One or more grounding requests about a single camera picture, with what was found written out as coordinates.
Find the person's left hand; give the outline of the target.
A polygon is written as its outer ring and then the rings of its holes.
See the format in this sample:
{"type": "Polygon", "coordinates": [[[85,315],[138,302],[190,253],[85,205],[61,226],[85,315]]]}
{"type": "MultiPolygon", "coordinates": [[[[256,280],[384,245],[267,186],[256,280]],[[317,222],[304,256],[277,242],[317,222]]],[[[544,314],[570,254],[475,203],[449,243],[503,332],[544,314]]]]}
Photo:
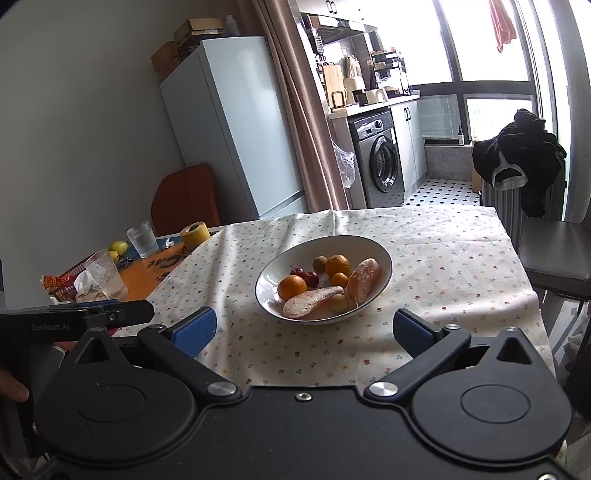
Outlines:
{"type": "Polygon", "coordinates": [[[0,370],[0,396],[23,403],[29,397],[28,389],[16,380],[9,372],[0,370]]]}

